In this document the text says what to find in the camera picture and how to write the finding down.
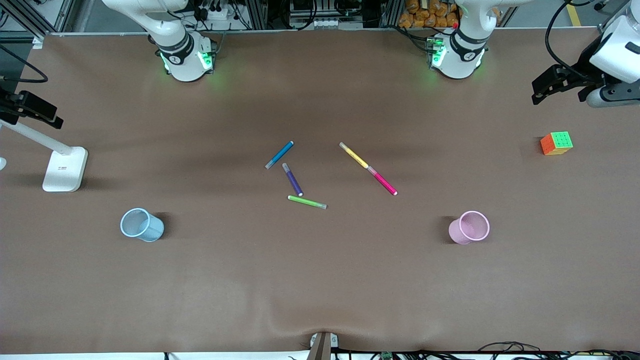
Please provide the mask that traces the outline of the pink marker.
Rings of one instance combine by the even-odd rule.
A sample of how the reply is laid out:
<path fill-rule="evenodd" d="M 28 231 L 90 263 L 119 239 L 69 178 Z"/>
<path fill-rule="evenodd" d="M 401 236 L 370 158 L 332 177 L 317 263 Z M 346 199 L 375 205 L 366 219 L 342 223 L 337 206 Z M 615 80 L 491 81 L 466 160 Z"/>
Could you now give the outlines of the pink marker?
<path fill-rule="evenodd" d="M 377 172 L 372 166 L 368 166 L 366 170 L 377 180 L 377 182 L 386 189 L 386 191 L 392 196 L 397 196 L 398 191 L 388 182 L 379 172 Z"/>

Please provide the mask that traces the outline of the blue marker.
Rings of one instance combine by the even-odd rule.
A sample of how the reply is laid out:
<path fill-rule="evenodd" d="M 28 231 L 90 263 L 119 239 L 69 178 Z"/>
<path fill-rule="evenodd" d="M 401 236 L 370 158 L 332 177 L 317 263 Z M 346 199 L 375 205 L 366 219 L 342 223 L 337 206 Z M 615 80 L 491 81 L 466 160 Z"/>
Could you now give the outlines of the blue marker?
<path fill-rule="evenodd" d="M 265 165 L 265 168 L 268 170 L 272 168 L 293 146 L 295 142 L 289 141 L 287 142 L 281 150 L 279 150 L 275 155 L 269 160 L 269 162 Z"/>

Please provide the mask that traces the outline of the white stand with pole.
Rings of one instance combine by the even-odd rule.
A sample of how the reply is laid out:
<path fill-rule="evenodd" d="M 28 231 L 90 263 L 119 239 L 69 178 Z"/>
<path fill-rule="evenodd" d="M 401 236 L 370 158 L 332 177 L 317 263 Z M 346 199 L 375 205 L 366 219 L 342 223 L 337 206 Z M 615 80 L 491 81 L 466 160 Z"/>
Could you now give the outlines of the white stand with pole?
<path fill-rule="evenodd" d="M 19 122 L 10 124 L 0 120 L 0 125 L 52 151 L 42 182 L 43 191 L 71 193 L 80 188 L 89 158 L 89 151 L 86 148 L 66 145 Z"/>

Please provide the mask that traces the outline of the colourful puzzle cube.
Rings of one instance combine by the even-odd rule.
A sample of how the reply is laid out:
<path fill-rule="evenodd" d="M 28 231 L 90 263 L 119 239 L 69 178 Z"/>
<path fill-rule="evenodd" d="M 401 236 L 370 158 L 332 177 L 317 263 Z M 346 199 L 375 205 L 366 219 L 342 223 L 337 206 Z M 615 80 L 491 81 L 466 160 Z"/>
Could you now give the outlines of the colourful puzzle cube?
<path fill-rule="evenodd" d="M 550 132 L 539 141 L 541 152 L 546 156 L 562 155 L 574 148 L 570 133 L 567 131 Z"/>

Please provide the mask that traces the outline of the light blue mesh cup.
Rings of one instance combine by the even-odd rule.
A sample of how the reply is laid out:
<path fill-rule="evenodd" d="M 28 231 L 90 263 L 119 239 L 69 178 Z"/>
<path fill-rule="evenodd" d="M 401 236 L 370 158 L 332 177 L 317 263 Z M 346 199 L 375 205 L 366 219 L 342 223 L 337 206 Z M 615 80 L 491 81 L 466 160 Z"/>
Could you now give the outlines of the light blue mesh cup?
<path fill-rule="evenodd" d="M 119 228 L 126 237 L 151 243 L 162 237 L 165 225 L 162 219 L 151 214 L 148 210 L 133 208 L 121 217 Z"/>

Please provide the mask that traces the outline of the pile of orange bags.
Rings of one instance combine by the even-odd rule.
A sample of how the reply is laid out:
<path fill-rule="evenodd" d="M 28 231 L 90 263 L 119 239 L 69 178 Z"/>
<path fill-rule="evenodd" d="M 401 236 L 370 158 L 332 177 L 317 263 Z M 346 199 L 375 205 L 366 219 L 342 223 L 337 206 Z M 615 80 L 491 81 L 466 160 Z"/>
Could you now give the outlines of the pile of orange bags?
<path fill-rule="evenodd" d="M 461 9 L 454 0 L 403 0 L 402 28 L 457 28 Z"/>

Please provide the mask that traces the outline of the pink mesh cup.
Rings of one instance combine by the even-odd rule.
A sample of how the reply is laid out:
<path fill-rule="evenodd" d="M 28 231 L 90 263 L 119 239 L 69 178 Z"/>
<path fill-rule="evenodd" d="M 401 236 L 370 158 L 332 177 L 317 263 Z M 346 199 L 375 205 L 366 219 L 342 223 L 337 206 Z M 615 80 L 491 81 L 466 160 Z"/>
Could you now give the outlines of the pink mesh cup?
<path fill-rule="evenodd" d="M 477 210 L 468 210 L 451 222 L 448 234 L 453 242 L 468 245 L 483 241 L 490 233 L 487 217 Z"/>

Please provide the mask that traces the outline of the white power strip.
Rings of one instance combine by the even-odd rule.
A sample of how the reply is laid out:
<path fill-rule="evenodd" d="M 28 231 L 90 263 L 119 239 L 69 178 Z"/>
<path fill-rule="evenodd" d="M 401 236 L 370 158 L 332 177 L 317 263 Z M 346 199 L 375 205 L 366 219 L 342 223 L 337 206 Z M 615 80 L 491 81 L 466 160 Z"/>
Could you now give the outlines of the white power strip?
<path fill-rule="evenodd" d="M 236 10 L 233 6 L 228 2 L 222 1 L 201 5 L 194 14 L 201 21 L 230 21 L 231 19 L 237 19 Z"/>

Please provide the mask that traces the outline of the yellow marker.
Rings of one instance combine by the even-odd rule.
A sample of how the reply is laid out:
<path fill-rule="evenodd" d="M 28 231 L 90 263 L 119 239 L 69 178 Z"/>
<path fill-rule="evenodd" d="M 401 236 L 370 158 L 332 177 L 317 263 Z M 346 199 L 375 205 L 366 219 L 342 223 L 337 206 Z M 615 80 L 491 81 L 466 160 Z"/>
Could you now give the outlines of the yellow marker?
<path fill-rule="evenodd" d="M 340 142 L 339 147 L 345 151 L 355 162 L 357 162 L 364 169 L 368 169 L 370 166 L 365 162 L 356 152 L 349 148 L 345 143 Z"/>

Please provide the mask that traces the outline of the purple marker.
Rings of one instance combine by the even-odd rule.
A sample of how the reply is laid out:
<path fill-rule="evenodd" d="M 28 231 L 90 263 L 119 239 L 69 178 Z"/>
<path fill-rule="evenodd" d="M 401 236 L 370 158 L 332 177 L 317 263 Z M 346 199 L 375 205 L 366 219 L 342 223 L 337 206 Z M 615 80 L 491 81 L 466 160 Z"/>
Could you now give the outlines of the purple marker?
<path fill-rule="evenodd" d="M 285 175 L 288 178 L 288 181 L 291 184 L 291 187 L 294 190 L 294 194 L 295 196 L 301 198 L 302 196 L 304 196 L 304 192 L 302 191 L 302 188 L 300 186 L 300 184 L 297 181 L 297 178 L 295 178 L 294 173 L 291 171 L 290 167 L 288 166 L 288 164 L 286 164 L 286 162 L 282 163 L 282 168 L 285 171 Z"/>

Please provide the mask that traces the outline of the green marker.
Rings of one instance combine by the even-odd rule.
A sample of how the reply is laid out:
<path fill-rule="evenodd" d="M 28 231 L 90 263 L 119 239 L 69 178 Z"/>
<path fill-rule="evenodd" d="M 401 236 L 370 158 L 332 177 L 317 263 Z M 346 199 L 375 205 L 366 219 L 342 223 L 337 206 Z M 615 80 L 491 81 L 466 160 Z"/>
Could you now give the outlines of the green marker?
<path fill-rule="evenodd" d="M 294 196 L 291 194 L 287 196 L 287 199 L 295 203 L 307 205 L 309 207 L 320 208 L 323 210 L 326 210 L 328 208 L 326 203 L 316 202 L 315 200 L 310 200 L 303 197 Z"/>

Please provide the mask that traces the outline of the brown table cover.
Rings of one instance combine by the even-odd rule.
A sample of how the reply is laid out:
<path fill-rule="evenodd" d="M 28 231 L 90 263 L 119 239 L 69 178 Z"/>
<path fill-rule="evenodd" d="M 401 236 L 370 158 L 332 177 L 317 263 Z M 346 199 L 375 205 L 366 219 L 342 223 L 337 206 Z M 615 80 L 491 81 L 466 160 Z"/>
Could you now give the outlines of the brown table cover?
<path fill-rule="evenodd" d="M 229 34 L 215 72 L 166 75 L 142 35 L 51 36 L 23 84 L 89 152 L 0 131 L 0 354 L 640 351 L 640 105 L 531 102 L 542 30 L 498 30 L 465 80 L 394 30 Z M 573 148 L 544 155 L 540 139 Z M 286 143 L 294 146 L 270 169 Z M 398 192 L 391 195 L 343 142 Z M 286 163 L 303 196 L 295 196 Z M 143 208 L 147 243 L 121 231 Z M 482 241 L 450 224 L 477 211 Z"/>

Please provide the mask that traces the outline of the metal table clamp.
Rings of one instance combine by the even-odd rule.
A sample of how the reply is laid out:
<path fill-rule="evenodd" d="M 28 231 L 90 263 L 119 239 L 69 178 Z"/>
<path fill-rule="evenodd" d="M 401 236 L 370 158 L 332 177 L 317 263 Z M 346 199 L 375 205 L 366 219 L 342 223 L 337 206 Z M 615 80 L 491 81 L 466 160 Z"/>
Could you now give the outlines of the metal table clamp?
<path fill-rule="evenodd" d="M 333 332 L 317 332 L 311 337 L 306 360 L 335 360 L 333 350 L 339 348 L 339 338 Z"/>

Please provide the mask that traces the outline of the aluminium frame post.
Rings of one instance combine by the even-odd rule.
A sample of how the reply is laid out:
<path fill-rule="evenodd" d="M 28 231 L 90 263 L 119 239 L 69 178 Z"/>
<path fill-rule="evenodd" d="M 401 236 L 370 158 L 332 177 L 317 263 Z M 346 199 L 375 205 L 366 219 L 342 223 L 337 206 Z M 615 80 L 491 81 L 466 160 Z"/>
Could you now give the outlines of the aluminium frame post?
<path fill-rule="evenodd" d="M 400 16 L 405 11 L 405 0 L 381 0 L 379 27 L 397 27 Z"/>
<path fill-rule="evenodd" d="M 256 31 L 267 30 L 269 0 L 244 0 L 250 20 L 250 28 Z"/>

